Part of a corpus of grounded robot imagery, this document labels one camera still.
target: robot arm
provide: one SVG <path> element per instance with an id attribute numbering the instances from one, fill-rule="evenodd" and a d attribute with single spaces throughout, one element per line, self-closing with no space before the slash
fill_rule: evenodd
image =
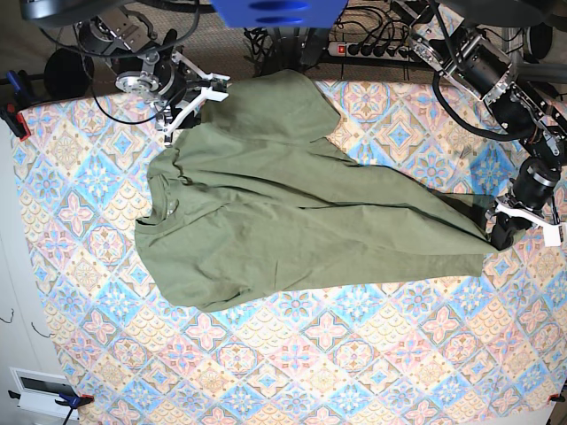
<path id="1" fill-rule="evenodd" d="M 228 96 L 229 77 L 204 73 L 179 51 L 174 52 L 174 30 L 167 33 L 159 46 L 151 22 L 142 13 L 128 10 L 124 3 L 130 2 L 21 0 L 20 6 L 25 19 L 42 27 L 73 25 L 77 51 L 84 56 L 105 58 L 116 73 L 116 87 L 140 96 L 150 106 L 156 129 L 164 133 L 166 145 L 170 145 L 174 130 L 195 124 L 194 112 L 203 102 L 220 102 Z M 143 25 L 136 24 L 131 17 Z M 193 19 L 188 34 L 197 27 L 198 12 Z"/>
<path id="2" fill-rule="evenodd" d="M 500 250 L 507 248 L 517 231 L 536 225 L 543 227 L 547 246 L 561 245 L 563 225 L 555 208 L 554 189 L 567 165 L 567 120 L 531 83 L 518 78 L 504 52 L 455 11 L 430 0 L 412 30 L 411 47 L 435 70 L 433 90 L 449 115 L 474 134 L 497 141 L 518 140 L 531 155 L 509 193 L 498 197 L 490 211 L 490 218 L 495 218 L 492 244 Z M 484 102 L 507 134 L 480 130 L 460 119 L 439 90 L 440 77 Z M 552 208 L 551 222 L 543 218 L 545 204 Z"/>

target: tiled pattern fabric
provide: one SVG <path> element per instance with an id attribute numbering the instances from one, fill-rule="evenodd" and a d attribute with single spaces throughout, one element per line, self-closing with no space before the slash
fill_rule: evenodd
<path id="1" fill-rule="evenodd" d="M 495 195 L 525 158 L 458 127 L 430 87 L 318 85 L 343 115 L 331 141 L 362 164 Z M 103 106 L 147 113 L 127 96 Z M 204 314 L 170 305 L 136 254 L 145 171 L 162 149 L 152 124 L 117 125 L 92 100 L 24 115 L 33 135 L 12 142 L 22 219 L 63 371 L 96 399 L 82 423 L 449 425 L 540 409 L 567 378 L 567 247 L 545 248 L 539 230 L 487 258 L 480 278 L 279 293 Z M 566 180 L 556 200 L 567 219 Z"/>

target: white wall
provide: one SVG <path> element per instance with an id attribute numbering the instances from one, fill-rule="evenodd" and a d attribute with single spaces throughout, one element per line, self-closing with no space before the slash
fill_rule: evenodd
<path id="1" fill-rule="evenodd" d="M 21 412 L 17 400 L 8 398 L 8 390 L 17 391 L 9 367 L 62 375 L 51 340 L 37 335 L 49 334 L 42 305 L 32 274 L 32 267 L 19 215 L 19 201 L 12 166 L 12 134 L 0 121 L 0 425 L 49 423 L 38 415 Z"/>

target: black cylinder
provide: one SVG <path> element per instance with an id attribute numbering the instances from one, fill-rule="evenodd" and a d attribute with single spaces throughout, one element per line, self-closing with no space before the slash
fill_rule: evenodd
<path id="1" fill-rule="evenodd" d="M 553 196 L 560 179 L 559 171 L 549 169 L 540 159 L 529 158 L 520 167 L 512 195 L 526 207 L 539 212 Z"/>

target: blue object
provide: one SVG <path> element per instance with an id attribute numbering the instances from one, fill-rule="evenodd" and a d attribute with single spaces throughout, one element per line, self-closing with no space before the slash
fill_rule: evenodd
<path id="1" fill-rule="evenodd" d="M 227 27 L 331 28 L 347 0 L 212 0 Z"/>
<path id="2" fill-rule="evenodd" d="M 14 87 L 16 95 L 24 97 L 29 103 L 35 101 L 35 98 L 28 93 L 26 85 L 15 71 L 8 71 L 6 79 Z"/>

